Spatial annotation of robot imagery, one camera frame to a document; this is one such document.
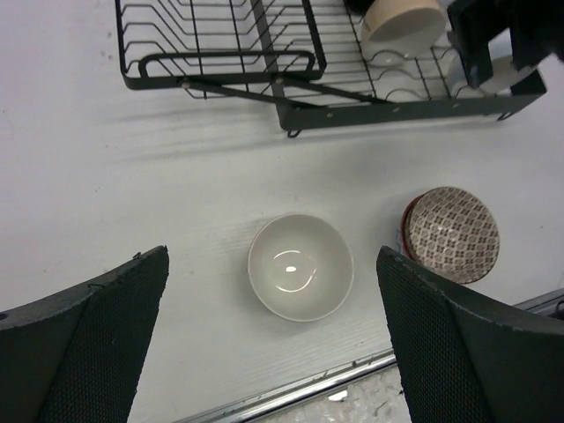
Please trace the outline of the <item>beige bowl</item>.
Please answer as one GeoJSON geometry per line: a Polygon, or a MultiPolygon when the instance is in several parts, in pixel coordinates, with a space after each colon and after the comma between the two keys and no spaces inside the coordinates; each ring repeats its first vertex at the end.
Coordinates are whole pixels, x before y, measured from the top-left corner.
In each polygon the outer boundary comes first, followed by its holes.
{"type": "Polygon", "coordinates": [[[362,20],[362,55],[366,61],[384,53],[415,56],[439,40],[446,24],[438,1],[374,1],[362,20]]]}
{"type": "Polygon", "coordinates": [[[247,271],[257,299],[287,321],[331,315],[353,287],[353,254],[342,234],[316,216],[290,213],[265,224],[249,246],[247,271]]]}

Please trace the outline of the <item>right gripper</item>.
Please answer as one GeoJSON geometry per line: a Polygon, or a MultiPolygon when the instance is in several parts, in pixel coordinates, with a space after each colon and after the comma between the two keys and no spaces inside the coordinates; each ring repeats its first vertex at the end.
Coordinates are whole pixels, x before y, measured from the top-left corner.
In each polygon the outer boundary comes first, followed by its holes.
{"type": "Polygon", "coordinates": [[[447,13],[449,38],[473,88],[493,76],[494,58],[511,56],[517,70],[534,68],[549,55],[563,62],[561,0],[453,1],[447,13]]]}

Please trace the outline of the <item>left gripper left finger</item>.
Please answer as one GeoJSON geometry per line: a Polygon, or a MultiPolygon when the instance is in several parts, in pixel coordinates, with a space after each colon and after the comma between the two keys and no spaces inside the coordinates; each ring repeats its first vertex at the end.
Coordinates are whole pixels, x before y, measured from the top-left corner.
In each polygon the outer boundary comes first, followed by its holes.
{"type": "Polygon", "coordinates": [[[1,314],[3,422],[125,422],[169,274],[167,248],[1,314]]]}

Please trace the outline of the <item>blue zigzag red bowl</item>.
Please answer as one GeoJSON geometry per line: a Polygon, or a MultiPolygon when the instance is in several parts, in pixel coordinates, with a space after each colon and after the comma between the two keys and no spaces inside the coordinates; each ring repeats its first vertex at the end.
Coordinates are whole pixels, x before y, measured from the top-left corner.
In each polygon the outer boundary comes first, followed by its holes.
{"type": "Polygon", "coordinates": [[[408,247],[408,242],[407,242],[407,238],[406,238],[406,234],[405,234],[405,226],[406,226],[406,222],[410,216],[410,213],[412,211],[412,208],[415,206],[415,204],[421,199],[421,196],[415,197],[404,209],[403,215],[399,221],[399,226],[398,226],[398,230],[397,230],[397,236],[396,236],[396,241],[397,241],[397,247],[398,250],[401,254],[403,254],[404,256],[407,256],[410,259],[413,259],[411,251],[408,247]]]}

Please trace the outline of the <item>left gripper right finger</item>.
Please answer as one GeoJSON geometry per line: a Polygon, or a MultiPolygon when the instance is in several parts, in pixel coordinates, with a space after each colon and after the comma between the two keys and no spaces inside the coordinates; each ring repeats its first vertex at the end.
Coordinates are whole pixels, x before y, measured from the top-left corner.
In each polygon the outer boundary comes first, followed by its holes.
{"type": "Polygon", "coordinates": [[[561,422],[563,322],[382,247],[376,273],[414,422],[561,422]]]}

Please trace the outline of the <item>brown patterned bowl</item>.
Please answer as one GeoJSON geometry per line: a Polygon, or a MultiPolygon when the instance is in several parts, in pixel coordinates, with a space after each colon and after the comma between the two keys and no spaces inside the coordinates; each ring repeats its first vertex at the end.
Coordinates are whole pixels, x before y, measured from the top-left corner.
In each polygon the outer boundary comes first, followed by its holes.
{"type": "Polygon", "coordinates": [[[413,261],[459,285],[490,273],[501,247],[493,214],[479,198],[457,187],[423,193],[405,234],[413,261]]]}

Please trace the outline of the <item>beige bowl front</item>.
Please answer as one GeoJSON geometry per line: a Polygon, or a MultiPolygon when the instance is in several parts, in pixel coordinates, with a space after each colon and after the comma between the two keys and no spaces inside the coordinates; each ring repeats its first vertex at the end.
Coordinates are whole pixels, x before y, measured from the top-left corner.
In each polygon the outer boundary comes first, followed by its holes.
{"type": "Polygon", "coordinates": [[[353,254],[342,234],[316,216],[290,213],[265,224],[249,246],[247,271],[257,299],[287,321],[331,315],[353,287],[353,254]]]}

